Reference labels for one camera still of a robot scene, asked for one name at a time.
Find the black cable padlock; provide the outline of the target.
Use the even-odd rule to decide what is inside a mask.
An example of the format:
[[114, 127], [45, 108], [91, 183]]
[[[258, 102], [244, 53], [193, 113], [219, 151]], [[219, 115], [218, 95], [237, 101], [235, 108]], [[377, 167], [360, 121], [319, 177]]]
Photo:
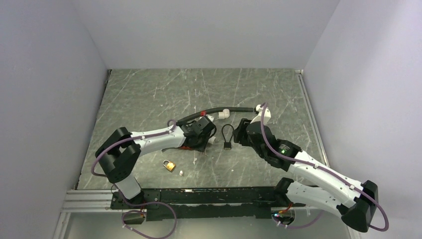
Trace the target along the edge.
[[[224, 133], [224, 129], [225, 129], [226, 127], [230, 127], [230, 128], [232, 129], [232, 133], [231, 133], [231, 136], [230, 136], [230, 138], [229, 138], [229, 139], [227, 139], [227, 138], [226, 138], [226, 135], [225, 135], [225, 133]], [[231, 125], [231, 124], [225, 124], [225, 125], [223, 125], [223, 126], [222, 126], [222, 128], [221, 128], [221, 135], [222, 135], [222, 138], [223, 138], [223, 140], [224, 140], [224, 143], [223, 143], [223, 149], [225, 149], [225, 150], [231, 150], [231, 149], [232, 149], [232, 144], [231, 144], [231, 141], [232, 141], [232, 139], [233, 139], [233, 132], [234, 132], [234, 127], [233, 127], [233, 125]]]

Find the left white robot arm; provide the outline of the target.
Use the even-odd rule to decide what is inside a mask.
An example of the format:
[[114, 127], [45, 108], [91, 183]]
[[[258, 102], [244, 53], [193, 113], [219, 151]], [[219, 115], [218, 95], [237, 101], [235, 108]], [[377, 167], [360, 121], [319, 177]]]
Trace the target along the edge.
[[142, 189], [133, 168], [139, 157], [168, 149], [203, 152], [216, 131], [210, 115], [188, 122], [168, 121], [168, 127], [146, 132], [129, 132], [120, 127], [95, 152], [103, 177], [123, 194], [123, 202], [130, 209], [142, 205]]

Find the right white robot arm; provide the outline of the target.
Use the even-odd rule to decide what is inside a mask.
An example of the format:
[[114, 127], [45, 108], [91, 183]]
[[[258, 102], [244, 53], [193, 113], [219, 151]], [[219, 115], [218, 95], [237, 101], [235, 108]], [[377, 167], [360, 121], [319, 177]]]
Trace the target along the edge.
[[370, 229], [379, 202], [376, 183], [360, 182], [331, 170], [294, 143], [277, 139], [259, 121], [242, 119], [233, 131], [233, 141], [253, 148], [271, 166], [301, 176], [316, 186], [283, 178], [275, 188], [277, 205], [307, 204], [339, 216], [356, 231], [366, 233]]

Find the white pipe elbow near wrench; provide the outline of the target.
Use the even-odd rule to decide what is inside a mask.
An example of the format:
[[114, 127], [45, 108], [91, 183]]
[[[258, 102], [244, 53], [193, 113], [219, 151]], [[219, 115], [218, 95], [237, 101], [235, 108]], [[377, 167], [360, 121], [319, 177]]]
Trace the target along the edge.
[[208, 143], [213, 145], [213, 144], [215, 144], [215, 140], [216, 140], [216, 137], [212, 136], [212, 137], [209, 138]]

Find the brass padlock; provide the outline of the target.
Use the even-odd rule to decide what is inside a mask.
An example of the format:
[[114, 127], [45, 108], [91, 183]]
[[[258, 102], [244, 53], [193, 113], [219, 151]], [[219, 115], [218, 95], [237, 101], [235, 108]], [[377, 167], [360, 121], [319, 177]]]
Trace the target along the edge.
[[164, 160], [164, 161], [163, 161], [163, 166], [164, 166], [164, 167], [165, 167], [168, 171], [172, 172], [172, 171], [175, 169], [176, 164], [175, 164], [174, 162], [172, 162], [172, 161], [169, 161], [169, 160]]

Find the red handled adjustable wrench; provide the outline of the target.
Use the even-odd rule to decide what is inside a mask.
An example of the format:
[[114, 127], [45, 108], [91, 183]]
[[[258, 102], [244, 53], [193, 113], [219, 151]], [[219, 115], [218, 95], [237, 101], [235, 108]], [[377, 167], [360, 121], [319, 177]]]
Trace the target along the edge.
[[188, 146], [180, 146], [180, 147], [170, 147], [170, 148], [164, 148], [161, 151], [165, 152], [168, 150], [186, 150], [186, 151], [196, 151], [200, 153], [204, 153], [206, 148], [205, 147], [188, 147]]

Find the aluminium rail right edge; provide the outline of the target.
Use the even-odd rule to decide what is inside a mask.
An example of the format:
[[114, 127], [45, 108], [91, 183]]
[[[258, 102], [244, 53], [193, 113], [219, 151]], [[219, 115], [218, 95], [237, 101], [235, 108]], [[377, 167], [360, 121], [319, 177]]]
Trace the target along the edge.
[[328, 158], [327, 158], [327, 154], [326, 154], [326, 151], [325, 151], [325, 148], [324, 148], [324, 145], [323, 145], [321, 134], [319, 132], [317, 121], [316, 121], [316, 118], [315, 118], [315, 115], [314, 115], [314, 112], [313, 112], [313, 109], [312, 109], [310, 98], [308, 96], [306, 86], [305, 86], [305, 83], [304, 83], [303, 71], [302, 70], [295, 70], [295, 76], [296, 76], [296, 78], [299, 82], [299, 85], [300, 85], [300, 88], [301, 88], [301, 91], [302, 91], [302, 94], [303, 94], [303, 97], [304, 97], [306, 109], [307, 109], [307, 112], [308, 112], [308, 115], [309, 115], [309, 119], [311, 121], [312, 129], [313, 129], [314, 134], [315, 134], [319, 154], [321, 156], [321, 159], [325, 163], [325, 165], [327, 167], [330, 167], [330, 163], [329, 163]]

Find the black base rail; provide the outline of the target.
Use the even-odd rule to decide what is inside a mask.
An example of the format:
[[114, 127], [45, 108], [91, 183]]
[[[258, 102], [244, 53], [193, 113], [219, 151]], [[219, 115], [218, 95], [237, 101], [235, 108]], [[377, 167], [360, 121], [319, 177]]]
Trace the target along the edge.
[[148, 222], [173, 218], [269, 219], [277, 209], [288, 206], [292, 202], [274, 186], [143, 189], [128, 203], [114, 192], [110, 204], [112, 210], [143, 209]]

